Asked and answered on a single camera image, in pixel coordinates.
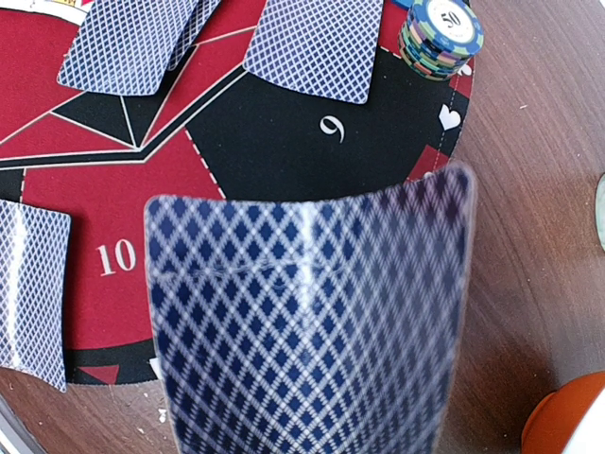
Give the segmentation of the deck of blue cards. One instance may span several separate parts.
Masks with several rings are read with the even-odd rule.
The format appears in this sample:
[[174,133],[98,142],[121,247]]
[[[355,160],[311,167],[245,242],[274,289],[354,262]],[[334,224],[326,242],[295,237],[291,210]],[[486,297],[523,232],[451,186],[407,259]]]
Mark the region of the deck of blue cards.
[[327,201],[151,199],[147,286],[182,453],[429,453],[455,373],[473,171]]

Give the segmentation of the blue poker chip stack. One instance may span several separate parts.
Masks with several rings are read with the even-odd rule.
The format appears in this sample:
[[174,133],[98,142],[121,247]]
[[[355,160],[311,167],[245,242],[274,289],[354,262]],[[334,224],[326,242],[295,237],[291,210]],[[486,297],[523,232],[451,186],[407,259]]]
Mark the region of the blue poker chip stack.
[[401,58],[433,81],[470,77],[471,62],[484,44],[478,17],[464,1],[415,0],[398,33]]

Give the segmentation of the blue small blind button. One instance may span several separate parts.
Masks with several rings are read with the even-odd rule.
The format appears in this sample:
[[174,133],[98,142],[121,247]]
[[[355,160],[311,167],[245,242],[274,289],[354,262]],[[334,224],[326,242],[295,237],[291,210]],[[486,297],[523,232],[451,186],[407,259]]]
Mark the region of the blue small blind button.
[[402,9],[410,9],[412,4],[414,3],[414,0],[392,0],[392,3]]

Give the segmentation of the small pile of dealt cards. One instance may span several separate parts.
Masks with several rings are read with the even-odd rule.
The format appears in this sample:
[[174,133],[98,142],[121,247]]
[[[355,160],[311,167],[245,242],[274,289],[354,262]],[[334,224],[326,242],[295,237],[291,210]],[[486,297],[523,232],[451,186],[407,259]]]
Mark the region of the small pile of dealt cards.
[[1,201],[1,366],[64,393],[62,303],[71,218]]

